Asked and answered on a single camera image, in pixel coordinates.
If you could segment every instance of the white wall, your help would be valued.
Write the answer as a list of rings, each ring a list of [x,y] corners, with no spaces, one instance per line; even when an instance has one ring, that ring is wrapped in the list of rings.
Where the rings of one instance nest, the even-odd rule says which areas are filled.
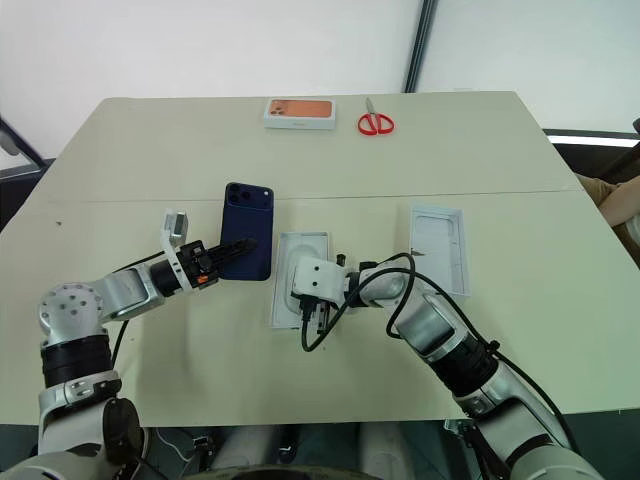
[[[0,112],[57,156],[105,97],[399,92],[420,0],[3,0]]]
[[[418,91],[456,89],[515,90],[543,128],[631,132],[640,1],[439,0]]]

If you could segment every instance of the phone box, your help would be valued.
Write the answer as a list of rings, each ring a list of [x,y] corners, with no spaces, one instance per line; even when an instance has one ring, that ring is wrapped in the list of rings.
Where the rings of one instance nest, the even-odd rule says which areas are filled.
[[[466,300],[471,296],[471,287],[462,210],[413,205],[409,218],[416,271],[440,285],[456,302]]]
[[[270,98],[264,110],[266,128],[333,130],[336,101],[329,98]]]

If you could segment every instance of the blue smartphone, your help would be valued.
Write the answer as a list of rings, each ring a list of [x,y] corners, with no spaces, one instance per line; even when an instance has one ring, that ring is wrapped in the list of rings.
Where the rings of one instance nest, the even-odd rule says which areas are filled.
[[[227,184],[220,243],[253,238],[258,245],[248,255],[225,265],[220,278],[266,280],[271,276],[273,201],[273,190],[270,188],[235,182]]]

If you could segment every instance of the scissor handle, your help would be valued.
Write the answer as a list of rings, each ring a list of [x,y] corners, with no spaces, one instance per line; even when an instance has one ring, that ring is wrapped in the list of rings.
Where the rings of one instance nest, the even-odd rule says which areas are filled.
[[[385,133],[391,133],[396,126],[395,123],[393,123],[393,120],[391,120],[391,118],[389,118],[383,113],[375,114],[375,116],[377,117],[375,123],[372,118],[373,116],[374,115],[371,113],[365,113],[360,117],[360,120],[358,120],[358,130],[360,131],[360,133],[364,135],[378,135],[378,134],[383,135]],[[364,120],[367,121],[371,129],[367,129],[362,126],[362,122]],[[387,122],[388,124],[387,127],[385,128],[382,127],[382,120]]]

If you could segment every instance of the white table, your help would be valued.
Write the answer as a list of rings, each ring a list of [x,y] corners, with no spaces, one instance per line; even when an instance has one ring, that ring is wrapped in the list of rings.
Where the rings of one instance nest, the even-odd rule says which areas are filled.
[[[188,212],[189,239],[215,244],[222,214],[222,202],[217,197],[227,179],[274,188],[278,197],[276,235],[282,231],[328,231],[333,252],[345,253],[354,263],[384,259],[407,249],[408,208],[412,203],[462,208],[473,291],[463,308],[477,327],[487,337],[500,340],[505,353],[536,378],[564,411],[638,407],[640,385],[629,381],[635,375],[640,338],[640,273],[633,262],[512,94],[431,97],[385,96],[374,101],[381,111],[394,115],[398,135],[402,116],[397,112],[401,109],[393,106],[404,105],[407,98],[416,99],[415,106],[405,105],[403,112],[441,102],[444,118],[455,110],[447,108],[448,103],[463,109],[465,99],[473,105],[495,101],[502,108],[485,123],[500,128],[510,125],[512,133],[514,126],[520,125],[519,149],[525,153],[513,155],[513,165],[504,170],[506,160],[495,160],[503,136],[496,129],[475,146],[473,160],[460,160],[460,165],[466,165],[468,177],[478,180],[476,188],[470,188],[470,180],[463,180],[458,188],[468,185],[471,191],[459,191],[447,177],[442,184],[455,194],[431,195],[430,189],[445,187],[433,175],[424,177],[425,187],[415,180],[417,176],[405,175],[406,167],[414,164],[415,151],[405,151],[397,143],[396,168],[386,171],[388,178],[379,178],[375,174],[378,170],[371,169],[363,185],[355,181],[354,172],[358,166],[366,170],[371,164],[368,155],[376,150],[361,143],[356,133],[345,132],[353,125],[348,118],[340,117],[335,132],[322,132],[326,141],[335,143],[337,155],[340,151],[356,152],[354,145],[364,145],[368,155],[352,154],[350,160],[343,159],[355,165],[344,169],[347,173],[342,180],[335,184],[311,183],[312,193],[304,194],[305,188],[288,177],[270,176],[271,169],[258,152],[253,160],[241,162],[242,158],[232,155],[235,144],[225,143],[225,148],[216,150],[201,131],[193,133],[185,127],[172,141],[189,145],[180,169],[195,172],[194,187],[189,190],[182,180],[177,181],[176,189],[163,200],[158,199],[162,193],[159,186],[168,185],[170,175],[151,168],[157,156],[148,155],[146,134],[144,141],[131,143],[124,150],[107,141],[106,133],[104,142],[96,143],[95,155],[78,150],[78,145],[88,145],[85,137],[98,138],[94,131],[96,118],[103,118],[100,128],[109,130],[116,128],[112,122],[117,123],[119,117],[129,118],[127,112],[147,106],[154,112],[150,121],[153,117],[153,122],[160,125],[163,122],[158,109],[172,110],[169,107],[173,102],[185,109],[190,105],[196,111],[215,105],[218,110],[234,111],[236,103],[252,104],[257,111],[264,102],[120,99],[102,104],[0,235],[0,423],[37,422],[37,394],[43,388],[43,379],[37,350],[42,334],[35,312],[41,294],[62,282],[99,278],[157,251],[158,225],[169,206]],[[352,105],[354,98],[360,102],[358,97],[340,97],[338,112],[347,110],[341,110],[343,103]],[[112,121],[104,119],[105,111]],[[429,115],[435,118],[436,113]],[[165,118],[178,124],[183,120],[185,117],[175,115]],[[492,131],[486,125],[482,128],[487,134]],[[274,136],[259,125],[242,129],[247,132],[247,141],[254,144],[259,143],[254,137],[267,144],[273,138],[284,143],[288,134],[295,143],[299,135],[311,139],[318,133],[285,131]],[[342,140],[337,142],[331,133]],[[379,145],[396,142],[393,136],[370,140]],[[420,142],[420,138],[414,139],[414,145]],[[214,149],[208,150],[211,185],[203,179],[203,157],[193,157],[204,149],[203,144]],[[447,162],[435,160],[442,156],[433,155],[431,145],[424,142],[422,154],[434,160],[422,163],[433,171],[446,171]],[[456,151],[463,148],[448,145]],[[446,150],[445,144],[437,143],[436,150]],[[78,157],[81,151],[83,158]],[[109,189],[103,180],[115,178],[115,171],[122,171],[123,165],[114,151],[129,152],[132,165],[122,175],[122,182]],[[528,151],[539,152],[537,162],[529,158]],[[224,164],[216,160],[223,157],[227,159]],[[248,168],[246,162],[254,168]],[[85,175],[84,184],[77,175],[74,179],[74,166]],[[178,171],[171,164],[167,168],[172,174]],[[509,172],[506,178],[500,176],[503,170]],[[293,171],[296,175],[303,173],[302,169]],[[244,172],[250,178],[241,176]],[[344,179],[350,175],[350,181]],[[422,196],[401,196],[396,190],[402,185],[400,177],[411,188],[422,188]],[[367,188],[375,195],[368,196]],[[120,193],[125,200],[118,198]],[[299,332],[273,331],[268,326],[272,293],[273,279],[256,283],[222,281],[195,295],[171,298],[163,308],[131,322],[118,370],[124,382],[122,395],[134,401],[143,424],[460,416],[435,375],[406,345],[385,336],[386,318],[379,310],[362,310],[345,317],[325,344],[308,354],[300,348]],[[118,324],[109,327],[112,342],[118,328]]]

